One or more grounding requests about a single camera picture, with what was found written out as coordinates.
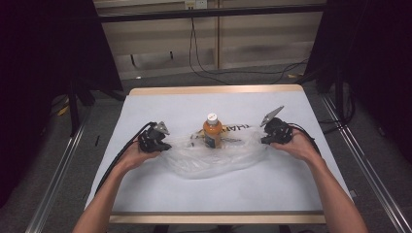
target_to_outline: gray carpet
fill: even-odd
[[[281,67],[254,67],[248,70],[279,71]],[[304,67],[293,70],[303,72]],[[277,80],[279,75],[263,74],[225,74],[213,76],[230,84],[267,84]],[[278,83],[292,83],[293,79],[283,78]],[[142,80],[123,81],[124,93],[134,87],[151,86],[190,86],[215,85],[216,81],[199,78],[193,73]],[[305,92],[319,120],[330,118],[315,89],[313,82],[304,85]],[[117,123],[122,102],[110,99],[106,95],[93,92],[96,104],[86,123],[85,133],[71,161],[64,182],[58,191],[54,205],[48,216],[43,232],[70,232],[83,211],[94,174],[100,164]],[[331,125],[321,125],[329,129]],[[376,169],[387,189],[409,219],[412,217],[411,164],[397,151],[390,138],[382,137],[373,118],[357,103],[357,112],[349,124],[366,156]],[[0,210],[0,232],[23,232],[39,205],[49,185],[61,155],[69,140],[70,119],[68,115],[51,118],[44,137],[42,150],[27,171],[24,180],[15,189],[8,203]],[[326,134],[326,139],[335,156],[342,176],[350,190],[355,190],[358,197],[354,201],[359,208],[370,232],[395,232],[395,228],[376,198],[367,180],[344,143],[340,133]],[[110,232],[151,232],[150,225],[113,224]],[[295,225],[292,232],[313,229],[315,232],[327,232],[324,225]]]

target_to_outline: plastic bottle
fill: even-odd
[[[207,115],[207,120],[203,123],[205,132],[205,143],[209,148],[219,149],[222,147],[221,133],[223,126],[216,114]]]

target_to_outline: forearm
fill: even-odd
[[[124,175],[125,171],[121,167],[115,166],[85,209],[73,232],[106,232],[113,204]]]
[[[318,187],[330,232],[367,232],[352,200],[319,156],[307,162]]]

